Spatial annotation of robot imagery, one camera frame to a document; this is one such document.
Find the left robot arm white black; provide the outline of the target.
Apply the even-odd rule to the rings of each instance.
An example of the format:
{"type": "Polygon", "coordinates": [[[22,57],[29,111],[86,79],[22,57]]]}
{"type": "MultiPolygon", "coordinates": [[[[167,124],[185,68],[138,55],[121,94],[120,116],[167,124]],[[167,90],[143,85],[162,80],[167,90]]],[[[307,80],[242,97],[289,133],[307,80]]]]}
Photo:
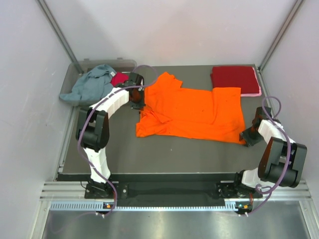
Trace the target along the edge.
{"type": "Polygon", "coordinates": [[[107,199],[114,196],[113,185],[108,182],[111,172],[107,164],[106,146],[110,138],[109,119],[123,105],[141,110],[144,103],[144,78],[131,72],[128,80],[119,83],[99,102],[80,109],[76,139],[79,151],[84,151],[91,176],[84,198],[107,199]]]}

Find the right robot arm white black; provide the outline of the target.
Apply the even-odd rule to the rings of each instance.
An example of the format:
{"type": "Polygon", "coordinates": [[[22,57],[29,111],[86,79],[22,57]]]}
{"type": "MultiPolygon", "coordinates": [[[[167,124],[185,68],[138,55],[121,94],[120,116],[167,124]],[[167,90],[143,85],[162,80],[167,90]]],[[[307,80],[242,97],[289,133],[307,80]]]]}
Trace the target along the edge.
{"type": "Polygon", "coordinates": [[[252,126],[240,133],[240,139],[251,147],[264,140],[267,144],[259,166],[235,174],[232,183],[217,183],[221,198],[245,198],[268,191],[282,178],[279,187],[295,188],[301,180],[307,147],[283,134],[283,126],[271,117],[270,107],[256,108],[252,126]]]}

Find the orange t shirt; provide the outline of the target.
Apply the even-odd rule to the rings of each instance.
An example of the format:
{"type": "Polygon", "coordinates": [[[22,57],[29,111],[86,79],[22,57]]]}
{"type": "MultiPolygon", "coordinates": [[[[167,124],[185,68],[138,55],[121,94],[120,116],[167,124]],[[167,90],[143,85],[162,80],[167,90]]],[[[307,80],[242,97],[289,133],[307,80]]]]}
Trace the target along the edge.
{"type": "Polygon", "coordinates": [[[167,72],[145,89],[136,136],[177,136],[244,144],[240,88],[197,90],[167,72]]]}

